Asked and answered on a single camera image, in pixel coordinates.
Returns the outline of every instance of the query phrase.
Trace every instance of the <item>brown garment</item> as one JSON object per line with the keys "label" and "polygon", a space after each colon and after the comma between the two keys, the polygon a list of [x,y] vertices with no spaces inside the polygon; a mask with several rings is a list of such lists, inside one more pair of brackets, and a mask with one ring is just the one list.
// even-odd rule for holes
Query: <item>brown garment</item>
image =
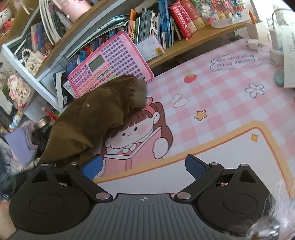
{"label": "brown garment", "polygon": [[83,163],[112,131],[124,125],[135,108],[145,106],[145,81],[117,77],[76,99],[53,125],[39,163]]}

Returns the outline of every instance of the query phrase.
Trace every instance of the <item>cartoon girl's hand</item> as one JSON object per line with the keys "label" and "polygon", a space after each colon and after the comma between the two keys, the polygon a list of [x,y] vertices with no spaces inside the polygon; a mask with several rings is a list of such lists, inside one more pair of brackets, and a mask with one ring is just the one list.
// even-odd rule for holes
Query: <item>cartoon girl's hand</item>
{"label": "cartoon girl's hand", "polygon": [[165,156],[169,150],[168,141],[160,137],[154,142],[153,153],[155,159],[160,159]]}

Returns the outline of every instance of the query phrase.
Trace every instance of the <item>silver metallic ball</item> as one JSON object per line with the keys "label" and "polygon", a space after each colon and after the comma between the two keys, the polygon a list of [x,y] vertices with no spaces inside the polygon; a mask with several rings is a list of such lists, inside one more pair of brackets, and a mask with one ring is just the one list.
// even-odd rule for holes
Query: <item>silver metallic ball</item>
{"label": "silver metallic ball", "polygon": [[246,234],[246,240],[278,240],[280,223],[272,217],[262,217],[254,223]]}

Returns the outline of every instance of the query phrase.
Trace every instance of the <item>pink tumbler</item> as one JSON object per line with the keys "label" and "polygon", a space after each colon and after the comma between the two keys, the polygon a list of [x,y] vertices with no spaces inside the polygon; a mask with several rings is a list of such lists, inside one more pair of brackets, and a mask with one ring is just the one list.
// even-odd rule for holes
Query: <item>pink tumbler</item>
{"label": "pink tumbler", "polygon": [[91,8],[86,0],[53,0],[53,2],[65,15],[70,16],[73,23]]}

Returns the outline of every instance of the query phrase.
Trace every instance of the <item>silver screw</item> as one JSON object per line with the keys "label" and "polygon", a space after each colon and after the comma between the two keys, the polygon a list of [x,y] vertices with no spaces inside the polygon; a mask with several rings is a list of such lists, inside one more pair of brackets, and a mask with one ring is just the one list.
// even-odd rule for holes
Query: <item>silver screw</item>
{"label": "silver screw", "polygon": [[95,197],[99,200],[107,200],[109,199],[111,196],[109,193],[107,192],[100,192],[98,194],[95,195]]}
{"label": "silver screw", "polygon": [[176,194],[176,196],[182,200],[187,200],[191,198],[191,195],[188,192],[179,192],[178,194]]}

